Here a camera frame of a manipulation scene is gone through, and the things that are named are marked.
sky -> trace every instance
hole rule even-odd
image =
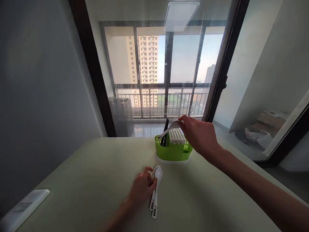
[[[216,64],[222,41],[222,34],[205,35],[201,62],[199,65],[197,81],[204,83],[207,68]],[[196,58],[198,53],[199,35],[175,35],[172,54],[172,82],[193,81]],[[159,36],[158,45],[158,82],[164,83],[165,62],[165,36]]]

hand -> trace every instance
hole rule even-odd
[[[224,149],[218,144],[215,128],[210,122],[202,122],[187,115],[181,116],[184,124],[178,123],[192,147],[208,162],[215,165]]]
[[[148,170],[154,171],[151,167],[145,167],[144,172],[136,177],[131,188],[128,201],[134,206],[141,205],[149,199],[157,187],[157,178],[153,181]]]

white spoon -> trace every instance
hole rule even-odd
[[[158,178],[157,187],[155,188],[155,197],[154,197],[154,210],[152,211],[152,217],[156,218],[158,213],[158,188],[159,184],[162,180],[163,172],[161,168],[157,168],[157,170],[154,173],[154,177]]]
[[[157,139],[162,138],[163,136],[165,136],[165,134],[170,130],[170,129],[175,129],[175,128],[180,128],[179,124],[177,122],[180,122],[183,124],[183,121],[180,120],[174,120],[172,121],[172,123],[170,124],[170,126],[160,135],[157,137]]]
[[[158,169],[158,168],[161,168],[160,165],[157,165],[155,168],[154,168],[154,180],[155,180],[155,171]],[[153,191],[152,193],[152,198],[151,198],[151,202],[150,202],[150,211],[152,211],[154,209],[154,204],[155,204],[155,190]]]

left hand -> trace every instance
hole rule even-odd
[[[149,199],[152,192],[157,187],[157,178],[153,181],[148,170],[153,171],[151,167],[145,167],[144,172],[140,173],[134,180],[134,184],[128,196],[128,201],[134,206],[141,205]]]

light green table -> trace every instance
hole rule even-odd
[[[230,144],[220,139],[219,143],[295,196]],[[157,164],[154,138],[90,141],[37,186],[51,193],[18,232],[98,231],[116,212],[137,174]],[[195,151],[188,164],[160,165],[157,218],[151,217],[147,202],[126,231],[280,231],[238,185]]]

